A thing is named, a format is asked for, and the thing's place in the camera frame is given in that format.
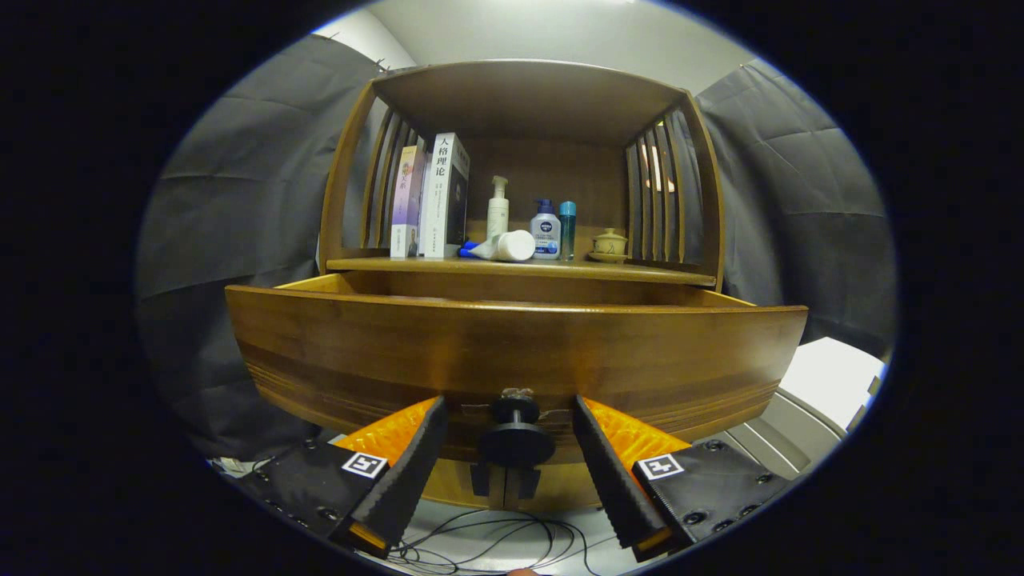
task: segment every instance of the teal bottle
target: teal bottle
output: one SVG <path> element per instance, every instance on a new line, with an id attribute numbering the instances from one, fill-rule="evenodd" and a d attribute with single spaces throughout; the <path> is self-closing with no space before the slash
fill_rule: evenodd
<path id="1" fill-rule="evenodd" d="M 558 221 L 562 223 L 561 259 L 571 260 L 575 246 L 575 202 L 562 202 L 558 206 Z"/>

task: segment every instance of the saucer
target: saucer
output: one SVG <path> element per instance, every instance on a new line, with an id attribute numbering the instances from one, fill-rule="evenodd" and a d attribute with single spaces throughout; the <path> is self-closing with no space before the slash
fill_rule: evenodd
<path id="1" fill-rule="evenodd" d="M 629 255 L 627 254 L 602 254 L 600 252 L 591 252 L 587 255 L 595 260 L 599 260 L 602 262 L 615 262 L 615 263 L 625 262 L 626 258 L 629 257 Z"/>

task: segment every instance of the white wall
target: white wall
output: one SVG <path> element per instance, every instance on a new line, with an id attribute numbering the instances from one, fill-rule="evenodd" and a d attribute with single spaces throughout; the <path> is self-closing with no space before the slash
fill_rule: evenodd
<path id="1" fill-rule="evenodd" d="M 391 32 L 366 9 L 349 12 L 313 31 L 313 34 L 341 42 L 372 60 L 384 58 L 381 61 L 384 68 L 417 66 Z"/>
<path id="2" fill-rule="evenodd" d="M 364 11 L 420 65 L 578 61 L 696 94 L 756 57 L 695 16 L 647 0 L 383 0 Z"/>

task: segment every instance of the white cap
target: white cap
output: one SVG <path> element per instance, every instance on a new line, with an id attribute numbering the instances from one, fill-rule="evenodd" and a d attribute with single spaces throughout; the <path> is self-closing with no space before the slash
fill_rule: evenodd
<path id="1" fill-rule="evenodd" d="M 517 230 L 503 234 L 498 238 L 498 249 L 496 252 L 504 256 L 502 259 L 510 258 L 515 261 L 528 260 L 534 255 L 537 242 L 534 235 Z"/>
<path id="2" fill-rule="evenodd" d="M 504 176 L 495 176 L 492 180 L 495 184 L 495 198 L 505 198 L 505 184 L 509 179 Z"/>

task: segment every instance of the wooden cabinet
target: wooden cabinet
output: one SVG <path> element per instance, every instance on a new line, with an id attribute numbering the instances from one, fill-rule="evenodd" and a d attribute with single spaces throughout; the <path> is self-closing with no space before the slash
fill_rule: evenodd
<path id="1" fill-rule="evenodd" d="M 375 99 L 387 106 L 360 190 L 347 186 Z M 687 181 L 675 123 L 693 141 Z M 387 257 L 395 151 L 455 131 L 471 157 L 468 233 L 482 239 L 490 176 L 510 180 L 510 230 L 535 198 L 578 204 L 577 261 L 498 263 Z M 526 509 L 595 501 L 569 424 L 583 394 L 683 440 L 760 415 L 785 372 L 804 306 L 759 307 L 720 293 L 723 208 L 715 154 L 685 90 L 596 67 L 495 60 L 370 82 L 342 131 L 321 222 L 323 276 L 273 289 L 230 286 L 236 337 L 269 402 L 352 431 L 439 393 L 451 423 L 426 497 L 488 505 L 468 462 L 503 389 L 528 387 L 556 439 Z M 684 187 L 698 194 L 686 206 Z M 346 195 L 362 198 L 345 218 Z M 686 253 L 685 213 L 702 242 Z M 342 242 L 343 221 L 360 227 Z M 590 237 L 625 231 L 624 264 L 591 262 Z"/>

